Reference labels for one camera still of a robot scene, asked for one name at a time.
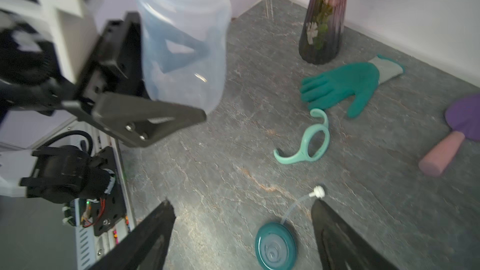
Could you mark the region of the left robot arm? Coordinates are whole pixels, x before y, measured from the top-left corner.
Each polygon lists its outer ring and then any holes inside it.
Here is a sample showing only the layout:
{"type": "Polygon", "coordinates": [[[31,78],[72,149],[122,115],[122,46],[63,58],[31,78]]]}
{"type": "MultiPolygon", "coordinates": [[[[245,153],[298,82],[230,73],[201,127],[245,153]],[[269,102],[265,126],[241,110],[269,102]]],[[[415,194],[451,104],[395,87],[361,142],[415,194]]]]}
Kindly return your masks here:
{"type": "MultiPolygon", "coordinates": [[[[122,20],[106,23],[81,79],[73,84],[61,74],[54,44],[24,17],[2,11],[1,115],[21,109],[44,115],[71,111],[133,147],[145,147],[206,120],[201,109],[150,100],[140,58],[140,17],[129,12],[122,20]]],[[[113,150],[93,150],[93,137],[85,131],[68,131],[45,141],[27,157],[29,174],[16,171],[21,195],[65,206],[76,199],[85,201],[81,225],[86,228],[100,229],[109,213],[124,216],[113,150]],[[69,136],[80,136],[81,142],[58,144],[69,136]]]]}

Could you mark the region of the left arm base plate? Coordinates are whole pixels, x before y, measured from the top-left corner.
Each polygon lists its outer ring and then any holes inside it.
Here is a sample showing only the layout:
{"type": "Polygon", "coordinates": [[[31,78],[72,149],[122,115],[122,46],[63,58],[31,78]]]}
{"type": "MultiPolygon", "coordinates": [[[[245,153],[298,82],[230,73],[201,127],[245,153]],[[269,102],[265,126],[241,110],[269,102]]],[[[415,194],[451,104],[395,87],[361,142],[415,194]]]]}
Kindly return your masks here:
{"type": "Polygon", "coordinates": [[[108,193],[101,199],[76,199],[66,204],[62,209],[64,223],[92,230],[96,237],[106,233],[118,240],[117,224],[122,223],[128,230],[129,221],[114,148],[109,146],[98,152],[93,158],[93,165],[113,175],[114,184],[109,186],[108,193]]]}

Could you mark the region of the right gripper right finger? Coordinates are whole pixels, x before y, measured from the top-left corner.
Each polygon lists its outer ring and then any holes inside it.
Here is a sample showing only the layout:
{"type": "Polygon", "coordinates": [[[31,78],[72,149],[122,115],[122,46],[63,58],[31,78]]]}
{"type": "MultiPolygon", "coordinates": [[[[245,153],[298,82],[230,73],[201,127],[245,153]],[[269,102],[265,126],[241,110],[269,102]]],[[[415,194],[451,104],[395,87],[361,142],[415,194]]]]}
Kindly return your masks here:
{"type": "Polygon", "coordinates": [[[317,250],[324,270],[395,270],[327,202],[317,199],[311,208],[317,250]]]}

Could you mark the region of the teal bottle collar with nipple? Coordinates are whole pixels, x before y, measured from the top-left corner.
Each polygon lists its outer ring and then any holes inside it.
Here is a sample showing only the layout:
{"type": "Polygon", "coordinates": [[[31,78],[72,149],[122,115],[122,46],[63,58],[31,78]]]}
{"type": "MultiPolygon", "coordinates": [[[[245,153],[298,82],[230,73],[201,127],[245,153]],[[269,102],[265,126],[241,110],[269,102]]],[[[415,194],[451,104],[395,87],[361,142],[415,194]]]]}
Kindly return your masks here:
{"type": "Polygon", "coordinates": [[[255,253],[264,270],[292,270],[296,263],[297,246],[289,229],[279,222],[261,226],[256,235],[255,253]]]}

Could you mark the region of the clear plastic baby bottle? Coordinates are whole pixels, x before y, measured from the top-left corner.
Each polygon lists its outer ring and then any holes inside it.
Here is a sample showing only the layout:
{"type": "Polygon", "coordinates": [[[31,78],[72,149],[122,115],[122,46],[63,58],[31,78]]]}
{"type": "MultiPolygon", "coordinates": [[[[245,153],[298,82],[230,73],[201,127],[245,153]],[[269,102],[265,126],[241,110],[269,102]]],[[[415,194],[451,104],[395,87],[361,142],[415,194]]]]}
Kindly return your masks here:
{"type": "Polygon", "coordinates": [[[225,88],[230,0],[136,1],[147,94],[209,114],[225,88]]]}

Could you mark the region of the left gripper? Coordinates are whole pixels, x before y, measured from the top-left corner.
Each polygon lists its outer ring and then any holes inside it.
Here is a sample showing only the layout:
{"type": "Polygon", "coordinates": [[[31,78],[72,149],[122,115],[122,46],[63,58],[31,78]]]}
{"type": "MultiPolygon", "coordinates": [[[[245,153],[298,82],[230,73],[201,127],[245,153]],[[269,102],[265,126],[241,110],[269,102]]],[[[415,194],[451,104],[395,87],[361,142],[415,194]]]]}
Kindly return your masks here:
{"type": "MultiPolygon", "coordinates": [[[[138,12],[109,20],[77,83],[57,110],[92,119],[131,148],[146,148],[206,121],[202,109],[146,98],[138,12]]],[[[206,58],[209,47],[171,23],[144,15],[144,72],[170,73],[206,58]]]]}

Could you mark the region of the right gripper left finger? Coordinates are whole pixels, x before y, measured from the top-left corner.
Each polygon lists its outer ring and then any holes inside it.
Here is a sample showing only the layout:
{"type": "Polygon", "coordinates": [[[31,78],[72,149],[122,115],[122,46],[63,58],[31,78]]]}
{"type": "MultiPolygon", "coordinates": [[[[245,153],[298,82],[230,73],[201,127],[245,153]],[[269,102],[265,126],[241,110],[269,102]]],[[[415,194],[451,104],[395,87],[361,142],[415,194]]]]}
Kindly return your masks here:
{"type": "Polygon", "coordinates": [[[92,270],[162,270],[168,255],[175,224],[170,201],[162,201],[113,250],[90,268],[92,270]]]}

